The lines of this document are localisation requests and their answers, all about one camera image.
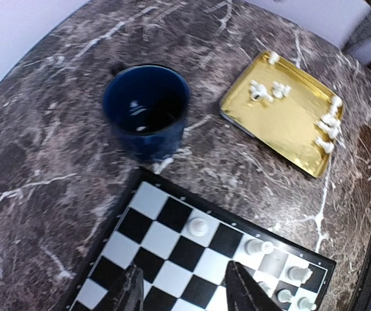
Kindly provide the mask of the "white chess rook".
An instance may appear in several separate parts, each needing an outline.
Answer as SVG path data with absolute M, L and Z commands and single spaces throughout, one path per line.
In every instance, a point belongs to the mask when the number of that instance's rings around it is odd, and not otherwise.
M 292 281 L 300 282 L 301 284 L 305 284 L 312 275 L 313 271 L 310 268 L 292 266 L 287 269 L 287 278 Z

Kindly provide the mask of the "black and white chessboard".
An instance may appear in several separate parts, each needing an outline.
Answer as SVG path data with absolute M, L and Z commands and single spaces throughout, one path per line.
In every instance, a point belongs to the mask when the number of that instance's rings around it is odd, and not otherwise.
M 192 236 L 192 218 L 209 229 Z M 250 256 L 250 239 L 272 242 L 269 255 Z M 60 310 L 96 310 L 111 285 L 131 264 L 144 274 L 145 310 L 226 310 L 225 271 L 241 263 L 282 310 L 300 310 L 307 297 L 320 309 L 336 263 L 248 222 L 145 168 L 136 169 L 105 229 L 95 240 Z M 292 266 L 310 268 L 305 284 L 287 278 Z M 276 293 L 288 289 L 292 303 Z

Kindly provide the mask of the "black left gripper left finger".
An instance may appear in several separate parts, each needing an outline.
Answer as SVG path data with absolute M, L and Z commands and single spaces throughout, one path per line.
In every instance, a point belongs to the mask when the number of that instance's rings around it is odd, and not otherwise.
M 98 311 L 140 311 L 144 306 L 144 274 L 131 264 L 96 305 Z

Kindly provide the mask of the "white chess pawn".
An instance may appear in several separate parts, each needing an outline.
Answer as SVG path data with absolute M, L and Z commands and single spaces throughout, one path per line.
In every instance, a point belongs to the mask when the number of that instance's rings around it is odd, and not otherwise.
M 276 298 L 280 303 L 292 303 L 294 295 L 288 289 L 281 289 L 276 293 Z
M 317 305 L 310 301 L 307 297 L 301 297 L 298 300 L 297 305 L 300 310 L 314 311 L 317 309 Z

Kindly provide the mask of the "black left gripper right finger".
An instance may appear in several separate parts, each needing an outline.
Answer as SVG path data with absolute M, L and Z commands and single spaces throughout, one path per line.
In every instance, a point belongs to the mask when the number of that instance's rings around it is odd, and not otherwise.
M 239 262 L 228 262 L 225 287 L 230 311 L 281 311 Z

